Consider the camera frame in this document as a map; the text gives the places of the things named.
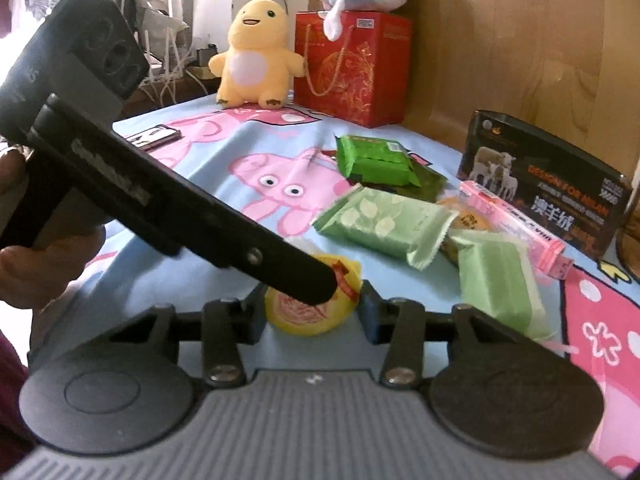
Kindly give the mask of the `person left hand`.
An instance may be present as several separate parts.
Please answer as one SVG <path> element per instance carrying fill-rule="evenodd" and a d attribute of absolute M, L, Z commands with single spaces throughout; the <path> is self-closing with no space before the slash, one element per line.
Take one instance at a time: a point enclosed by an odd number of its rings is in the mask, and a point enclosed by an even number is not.
<path fill-rule="evenodd" d="M 17 309 L 47 307 L 81 276 L 104 240 L 104 226 L 92 226 L 43 249 L 2 249 L 1 300 Z"/>

